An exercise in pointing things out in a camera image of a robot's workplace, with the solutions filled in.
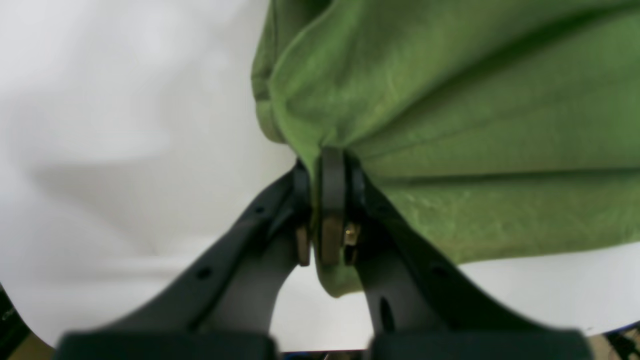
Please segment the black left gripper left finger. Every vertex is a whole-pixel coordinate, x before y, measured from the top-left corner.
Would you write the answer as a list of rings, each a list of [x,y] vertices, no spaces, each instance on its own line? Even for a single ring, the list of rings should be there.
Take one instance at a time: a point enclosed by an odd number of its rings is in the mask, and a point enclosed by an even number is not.
[[[160,294],[109,325],[67,333],[54,358],[276,360],[269,328],[285,280],[310,264],[310,202],[297,161]]]

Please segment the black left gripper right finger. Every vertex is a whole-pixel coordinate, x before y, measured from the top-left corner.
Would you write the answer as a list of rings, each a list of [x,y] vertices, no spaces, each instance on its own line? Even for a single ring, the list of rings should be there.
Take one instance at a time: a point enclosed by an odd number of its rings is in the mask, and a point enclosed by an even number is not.
[[[318,259],[358,274],[374,337],[365,360],[591,360],[577,330],[517,314],[414,231],[359,162],[339,148],[318,161]]]

